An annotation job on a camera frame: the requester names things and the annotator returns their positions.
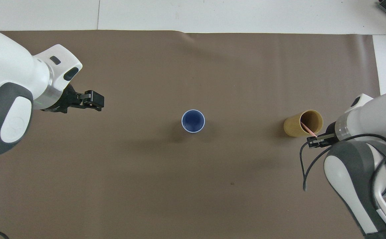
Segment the yellow cup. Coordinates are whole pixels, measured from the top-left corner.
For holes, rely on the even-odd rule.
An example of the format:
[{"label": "yellow cup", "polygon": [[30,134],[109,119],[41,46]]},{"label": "yellow cup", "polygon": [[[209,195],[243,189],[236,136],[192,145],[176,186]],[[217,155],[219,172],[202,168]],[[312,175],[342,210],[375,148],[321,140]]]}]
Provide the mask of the yellow cup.
[{"label": "yellow cup", "polygon": [[293,115],[284,121],[284,132],[292,137],[310,136],[310,133],[302,127],[305,124],[312,132],[318,133],[323,127],[323,118],[315,110],[307,110]]}]

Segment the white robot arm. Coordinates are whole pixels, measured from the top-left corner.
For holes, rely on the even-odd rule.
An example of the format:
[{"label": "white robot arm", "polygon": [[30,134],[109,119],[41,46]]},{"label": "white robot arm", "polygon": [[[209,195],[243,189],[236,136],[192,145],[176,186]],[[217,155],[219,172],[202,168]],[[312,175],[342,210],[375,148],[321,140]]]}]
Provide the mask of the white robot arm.
[{"label": "white robot arm", "polygon": [[[353,136],[360,137],[347,141]],[[386,239],[386,94],[358,96],[326,133],[308,139],[310,147],[332,145],[324,162],[326,177],[364,238]]]},{"label": "white robot arm", "polygon": [[95,91],[80,94],[69,84],[81,69],[81,62],[61,45],[31,56],[0,33],[0,154],[23,137],[33,109],[63,113],[68,107],[101,110],[102,95]]}]

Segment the pink stick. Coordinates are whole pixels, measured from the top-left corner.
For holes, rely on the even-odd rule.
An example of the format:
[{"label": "pink stick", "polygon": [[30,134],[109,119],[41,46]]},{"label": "pink stick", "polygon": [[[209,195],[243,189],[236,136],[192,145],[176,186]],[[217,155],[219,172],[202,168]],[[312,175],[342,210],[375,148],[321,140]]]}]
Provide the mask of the pink stick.
[{"label": "pink stick", "polygon": [[308,131],[308,133],[309,133],[310,135],[312,135],[312,136],[314,136],[314,137],[317,138],[317,136],[314,134],[314,132],[312,132],[310,129],[308,129],[308,127],[307,127],[304,123],[301,122],[301,124],[302,124],[302,126]]}]

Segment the blue cup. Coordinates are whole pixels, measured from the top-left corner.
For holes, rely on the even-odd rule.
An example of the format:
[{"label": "blue cup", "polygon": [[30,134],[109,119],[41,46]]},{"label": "blue cup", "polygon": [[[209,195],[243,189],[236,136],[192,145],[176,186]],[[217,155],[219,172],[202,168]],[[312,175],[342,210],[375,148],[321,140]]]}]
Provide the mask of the blue cup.
[{"label": "blue cup", "polygon": [[189,133],[197,133],[205,126],[205,116],[198,110],[188,110],[181,117],[181,125]]}]

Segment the cup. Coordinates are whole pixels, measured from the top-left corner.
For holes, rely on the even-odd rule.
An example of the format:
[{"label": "cup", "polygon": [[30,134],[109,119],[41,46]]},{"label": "cup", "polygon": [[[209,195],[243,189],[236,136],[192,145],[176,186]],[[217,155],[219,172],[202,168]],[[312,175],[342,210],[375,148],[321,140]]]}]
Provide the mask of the cup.
[{"label": "cup", "polygon": [[323,127],[323,118],[320,113],[315,110],[307,110],[287,118],[283,125],[284,132],[292,137],[310,136],[301,122],[314,133],[318,133]]},{"label": "cup", "polygon": [[181,117],[181,125],[187,132],[197,133],[205,126],[205,116],[198,110],[188,110]]}]

